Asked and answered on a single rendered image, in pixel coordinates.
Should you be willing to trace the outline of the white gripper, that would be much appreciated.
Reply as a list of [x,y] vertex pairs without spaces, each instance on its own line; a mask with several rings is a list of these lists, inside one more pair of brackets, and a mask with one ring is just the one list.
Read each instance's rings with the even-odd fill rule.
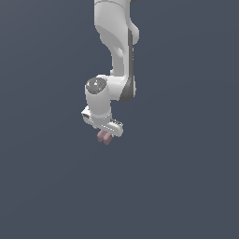
[[108,145],[112,139],[112,136],[121,137],[123,133],[123,124],[115,119],[110,118],[109,122],[103,122],[97,124],[94,122],[91,116],[91,111],[88,106],[81,112],[84,121],[90,124],[94,129],[100,129],[101,131],[97,134],[99,142],[104,140],[104,143]]

